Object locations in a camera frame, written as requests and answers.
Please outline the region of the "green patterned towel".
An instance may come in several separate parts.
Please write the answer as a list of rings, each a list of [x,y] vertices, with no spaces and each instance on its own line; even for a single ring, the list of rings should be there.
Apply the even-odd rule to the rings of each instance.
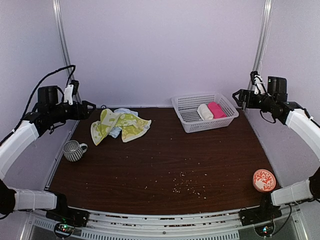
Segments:
[[[103,109],[100,119],[91,124],[90,134],[95,146],[98,146],[115,128],[120,128],[123,143],[142,137],[150,129],[151,120],[142,119],[132,113],[114,113]]]

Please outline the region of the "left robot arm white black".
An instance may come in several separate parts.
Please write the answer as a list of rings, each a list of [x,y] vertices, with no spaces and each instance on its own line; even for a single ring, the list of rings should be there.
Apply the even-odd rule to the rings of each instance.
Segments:
[[[46,131],[53,133],[68,120],[86,120],[96,110],[96,105],[83,100],[76,102],[73,96],[78,87],[66,86],[62,99],[58,99],[61,88],[57,85],[40,87],[37,90],[37,103],[32,111],[24,113],[17,127],[0,143],[0,179],[4,180],[8,170],[33,142]],[[17,189],[0,183],[0,213],[6,218],[14,211],[46,210],[52,212],[61,222],[72,218],[64,194],[49,191]]]

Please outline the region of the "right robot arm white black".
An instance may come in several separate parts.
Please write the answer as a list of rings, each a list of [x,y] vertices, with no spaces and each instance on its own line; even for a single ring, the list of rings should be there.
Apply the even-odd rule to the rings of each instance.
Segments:
[[[250,73],[253,90],[240,89],[232,94],[237,106],[257,109],[262,113],[270,113],[272,123],[277,121],[294,131],[320,157],[320,125],[317,124],[306,108],[295,101],[288,101],[287,79],[269,76],[267,87],[257,71]],[[280,188],[270,194],[270,201],[256,210],[259,220],[268,220],[275,212],[275,206],[320,201],[320,170],[307,180],[296,182]]]

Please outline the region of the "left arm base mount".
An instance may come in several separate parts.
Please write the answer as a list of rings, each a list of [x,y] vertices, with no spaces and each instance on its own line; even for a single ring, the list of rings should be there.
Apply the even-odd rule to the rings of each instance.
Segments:
[[[86,210],[69,207],[67,202],[57,202],[55,209],[47,210],[45,217],[74,227],[86,227],[90,213]]]

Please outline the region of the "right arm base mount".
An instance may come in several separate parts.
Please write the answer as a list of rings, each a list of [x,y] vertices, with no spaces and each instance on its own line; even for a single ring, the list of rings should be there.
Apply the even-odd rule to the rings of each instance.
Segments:
[[[253,208],[242,208],[238,214],[242,226],[268,222],[282,216],[280,207],[267,200],[262,200],[259,206]]]

